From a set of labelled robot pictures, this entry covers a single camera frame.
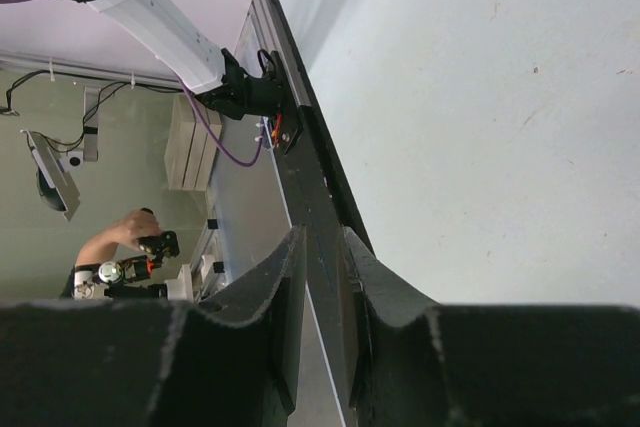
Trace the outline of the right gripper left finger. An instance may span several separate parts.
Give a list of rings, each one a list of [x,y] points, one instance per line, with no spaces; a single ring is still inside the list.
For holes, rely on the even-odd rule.
[[[5,426],[283,426],[297,398],[306,230],[200,302],[1,306]]]

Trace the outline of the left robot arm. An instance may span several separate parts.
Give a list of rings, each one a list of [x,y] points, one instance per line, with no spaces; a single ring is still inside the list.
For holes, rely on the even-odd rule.
[[[276,54],[261,50],[262,74],[246,72],[209,41],[171,0],[71,0],[104,14],[150,50],[181,82],[189,102],[234,120],[278,117],[290,94]]]

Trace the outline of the operator hand in background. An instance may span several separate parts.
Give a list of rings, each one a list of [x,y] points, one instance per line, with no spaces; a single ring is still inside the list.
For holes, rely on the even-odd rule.
[[[112,239],[119,245],[138,249],[142,238],[157,237],[162,232],[155,215],[140,209],[128,213],[115,223]]]

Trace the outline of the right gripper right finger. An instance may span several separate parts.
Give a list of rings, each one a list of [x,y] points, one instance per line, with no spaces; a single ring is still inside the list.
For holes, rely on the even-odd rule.
[[[639,312],[440,304],[339,237],[347,399],[362,426],[635,426]]]

